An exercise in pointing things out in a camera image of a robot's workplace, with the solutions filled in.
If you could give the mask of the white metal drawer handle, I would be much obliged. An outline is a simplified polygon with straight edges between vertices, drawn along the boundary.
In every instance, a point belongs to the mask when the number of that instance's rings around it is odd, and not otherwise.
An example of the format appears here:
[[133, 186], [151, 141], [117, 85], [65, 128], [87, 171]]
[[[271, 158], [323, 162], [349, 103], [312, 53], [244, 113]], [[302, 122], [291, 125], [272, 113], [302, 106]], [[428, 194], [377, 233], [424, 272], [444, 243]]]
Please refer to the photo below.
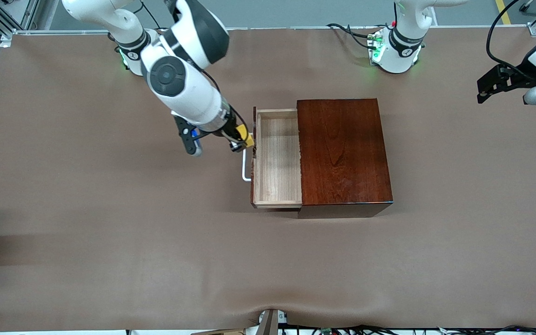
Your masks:
[[241, 178], [244, 182], [251, 183], [253, 178], [254, 152], [252, 148], [247, 148], [242, 152], [241, 157]]

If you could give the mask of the brown cardboard piece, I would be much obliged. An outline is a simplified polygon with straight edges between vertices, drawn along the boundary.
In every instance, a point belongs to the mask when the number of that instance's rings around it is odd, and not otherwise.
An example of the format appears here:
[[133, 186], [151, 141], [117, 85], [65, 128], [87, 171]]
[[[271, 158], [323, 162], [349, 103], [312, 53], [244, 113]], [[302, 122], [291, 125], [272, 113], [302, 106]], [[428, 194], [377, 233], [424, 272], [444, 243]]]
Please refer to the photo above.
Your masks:
[[191, 333], [190, 335], [246, 335], [246, 328], [213, 329], [208, 331]]

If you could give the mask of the dark wooden drawer cabinet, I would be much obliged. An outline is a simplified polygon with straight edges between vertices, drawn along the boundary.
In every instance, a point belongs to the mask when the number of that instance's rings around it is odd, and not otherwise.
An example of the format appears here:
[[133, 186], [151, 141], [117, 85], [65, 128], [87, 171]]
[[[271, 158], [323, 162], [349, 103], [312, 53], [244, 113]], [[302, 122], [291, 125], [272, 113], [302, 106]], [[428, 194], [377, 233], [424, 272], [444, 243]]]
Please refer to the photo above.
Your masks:
[[393, 204], [376, 98], [296, 103], [300, 219], [372, 218]]

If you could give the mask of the brown table cover sheet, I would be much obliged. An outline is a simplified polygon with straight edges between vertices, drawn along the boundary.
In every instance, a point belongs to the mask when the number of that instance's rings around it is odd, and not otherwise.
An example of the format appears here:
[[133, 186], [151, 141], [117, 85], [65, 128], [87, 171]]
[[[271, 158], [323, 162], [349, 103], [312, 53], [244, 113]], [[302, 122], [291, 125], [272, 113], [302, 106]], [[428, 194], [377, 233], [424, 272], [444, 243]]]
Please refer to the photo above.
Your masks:
[[0, 331], [536, 327], [536, 106], [476, 101], [485, 28], [433, 28], [402, 75], [326, 28], [230, 32], [228, 101], [378, 100], [394, 203], [366, 219], [252, 208], [225, 140], [185, 153], [104, 34], [0, 49]]

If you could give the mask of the light wooden drawer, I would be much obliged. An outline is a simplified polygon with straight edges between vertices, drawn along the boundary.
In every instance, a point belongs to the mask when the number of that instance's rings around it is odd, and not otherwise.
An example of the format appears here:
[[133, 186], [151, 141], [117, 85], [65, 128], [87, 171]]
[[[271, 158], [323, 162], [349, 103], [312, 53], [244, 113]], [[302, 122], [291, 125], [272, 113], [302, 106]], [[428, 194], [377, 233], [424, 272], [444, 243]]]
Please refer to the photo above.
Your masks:
[[251, 204], [254, 208], [299, 210], [302, 185], [297, 110], [255, 108], [253, 117]]

